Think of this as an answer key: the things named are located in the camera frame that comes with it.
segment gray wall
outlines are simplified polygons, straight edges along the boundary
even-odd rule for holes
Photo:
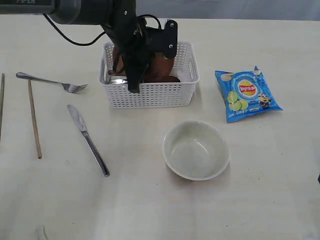
[[[159,18],[320,20],[320,0],[136,0]]]

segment chip bag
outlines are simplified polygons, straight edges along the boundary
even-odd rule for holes
[[[272,96],[257,66],[254,71],[216,71],[215,77],[221,86],[227,123],[267,111],[283,110]]]

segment lime slice graphic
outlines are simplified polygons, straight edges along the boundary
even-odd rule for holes
[[[239,111],[241,108],[241,103],[239,101],[236,101],[234,103],[229,103],[229,108],[233,111]]]
[[[228,97],[226,98],[228,103],[232,104],[238,100],[238,94],[234,91],[228,93]]]
[[[241,99],[239,102],[241,103],[241,110],[246,110],[249,107],[249,104],[246,100]]]

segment black cable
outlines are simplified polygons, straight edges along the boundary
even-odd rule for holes
[[[48,17],[47,14],[43,14],[43,16],[45,17],[45,19],[50,23],[50,25],[65,39],[67,40],[69,43],[72,43],[74,45],[80,46],[80,47],[86,47],[86,46],[91,46],[92,44],[96,43],[96,41],[98,41],[103,35],[105,35],[105,32],[100,33],[92,42],[89,43],[78,43],[75,41],[72,41],[70,38],[68,38],[66,35],[64,35],[64,33],[62,31],[60,31],[60,29],[51,21],[51,19]]]
[[[158,23],[158,29],[161,29],[161,23],[156,16],[153,16],[151,14],[143,14],[143,15],[138,16],[138,18],[152,18],[152,19],[156,20],[156,22]]]

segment chopstick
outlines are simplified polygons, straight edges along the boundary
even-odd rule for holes
[[[30,107],[31,107],[31,116],[32,116],[32,125],[33,125],[33,133],[34,133],[34,139],[35,139],[36,152],[38,154],[38,159],[41,159],[42,153],[41,153],[41,147],[40,147],[40,140],[39,140],[38,127],[37,127],[35,103],[34,103],[34,96],[32,93],[31,80],[28,80],[28,89],[29,89],[29,100],[30,100]]]
[[[1,76],[1,88],[0,88],[0,141],[1,141],[1,128],[2,128],[2,113],[4,110],[4,96],[5,96],[5,74]]]

